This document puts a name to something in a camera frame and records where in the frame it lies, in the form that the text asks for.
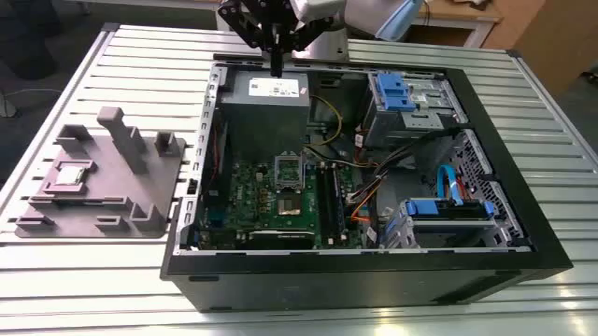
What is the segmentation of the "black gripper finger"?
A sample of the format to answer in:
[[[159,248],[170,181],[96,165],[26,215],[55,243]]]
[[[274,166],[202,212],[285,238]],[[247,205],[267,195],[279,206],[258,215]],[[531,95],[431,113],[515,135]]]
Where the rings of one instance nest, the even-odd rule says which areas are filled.
[[[270,57],[270,74],[278,77],[278,45],[275,43],[271,1],[222,1],[218,15],[251,48]]]
[[[309,23],[275,24],[278,45],[278,77],[282,77],[286,60],[317,60],[342,62],[347,59],[347,34],[335,25],[334,17],[325,17]]]

